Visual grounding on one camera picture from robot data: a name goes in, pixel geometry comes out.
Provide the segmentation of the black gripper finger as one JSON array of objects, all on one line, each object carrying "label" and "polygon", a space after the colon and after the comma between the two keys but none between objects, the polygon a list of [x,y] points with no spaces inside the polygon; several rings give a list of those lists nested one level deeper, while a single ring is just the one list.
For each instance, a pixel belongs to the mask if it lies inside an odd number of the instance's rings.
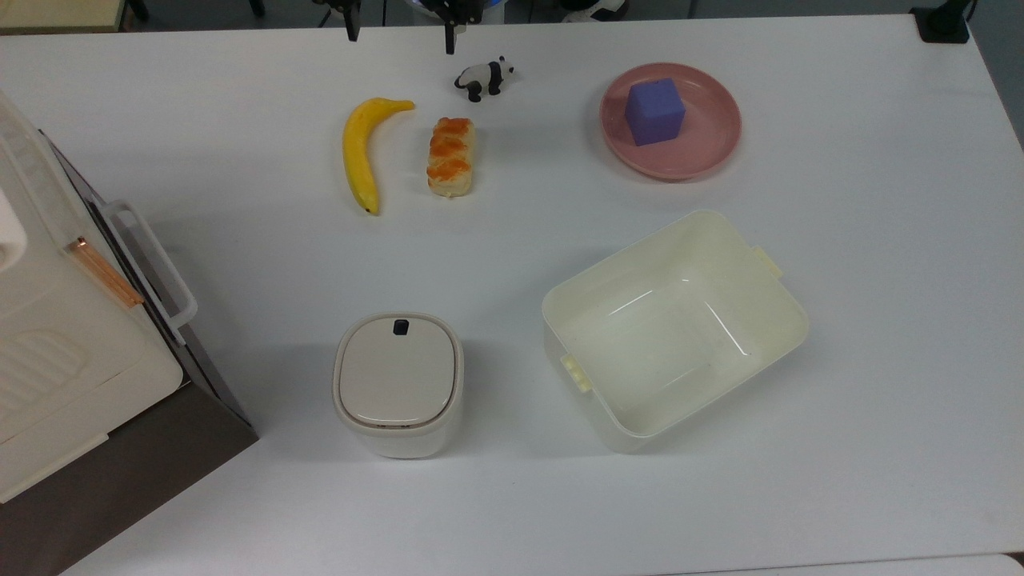
[{"label": "black gripper finger", "polygon": [[326,13],[322,16],[318,28],[325,28],[326,23],[333,16],[339,16],[344,23],[345,33],[350,42],[358,40],[361,33],[361,4],[362,1],[355,0],[319,0],[314,4],[326,7]]},{"label": "black gripper finger", "polygon": [[422,1],[422,5],[445,25],[446,53],[456,51],[457,30],[482,20],[482,1]]}]

